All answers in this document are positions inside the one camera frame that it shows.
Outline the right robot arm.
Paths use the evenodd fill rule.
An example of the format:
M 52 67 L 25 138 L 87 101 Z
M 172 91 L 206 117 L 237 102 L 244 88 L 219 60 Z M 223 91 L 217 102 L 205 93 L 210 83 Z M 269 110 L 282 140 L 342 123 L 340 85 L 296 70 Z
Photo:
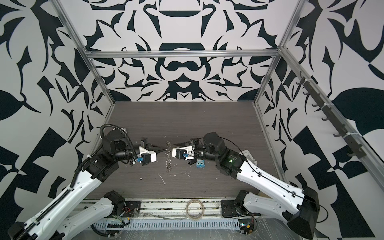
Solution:
M 190 165 L 199 160 L 214 162 L 225 176 L 266 194 L 259 197 L 249 191 L 240 191 L 235 203 L 245 214 L 278 219 L 297 235 L 312 240 L 322 209 L 317 191 L 309 187 L 301 189 L 279 180 L 248 160 L 241 150 L 228 148 L 226 142 L 226 138 L 211 132 L 202 138 L 177 144 L 172 149 L 172 157 L 188 161 Z

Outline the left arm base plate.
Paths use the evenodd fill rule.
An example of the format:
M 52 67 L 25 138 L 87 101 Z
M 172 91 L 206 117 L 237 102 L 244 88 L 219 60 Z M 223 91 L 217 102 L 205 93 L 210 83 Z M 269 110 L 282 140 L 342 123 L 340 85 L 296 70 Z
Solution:
M 141 212 L 141 203 L 142 203 L 141 201 L 125 201 L 120 217 L 121 218 L 137 217 Z

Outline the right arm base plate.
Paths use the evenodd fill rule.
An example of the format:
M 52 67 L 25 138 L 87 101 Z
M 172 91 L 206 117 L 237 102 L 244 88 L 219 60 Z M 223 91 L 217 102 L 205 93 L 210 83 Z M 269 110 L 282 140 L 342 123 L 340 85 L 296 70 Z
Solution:
M 224 218 L 248 216 L 248 211 L 235 200 L 221 200 L 221 215 Z

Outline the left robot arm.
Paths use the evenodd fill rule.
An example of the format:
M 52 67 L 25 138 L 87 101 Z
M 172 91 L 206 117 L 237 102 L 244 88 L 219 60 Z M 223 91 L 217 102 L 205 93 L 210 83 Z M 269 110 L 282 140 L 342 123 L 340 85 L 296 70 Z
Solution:
M 35 216 L 25 223 L 16 222 L 8 230 L 12 240 L 70 240 L 97 221 L 112 216 L 119 227 L 128 225 L 121 216 L 125 198 L 116 191 L 106 193 L 99 201 L 70 217 L 83 199 L 105 182 L 123 163 L 129 166 L 149 165 L 165 148 L 153 146 L 147 139 L 135 145 L 128 132 L 113 124 L 100 127 L 101 144 L 77 167 L 70 184 Z

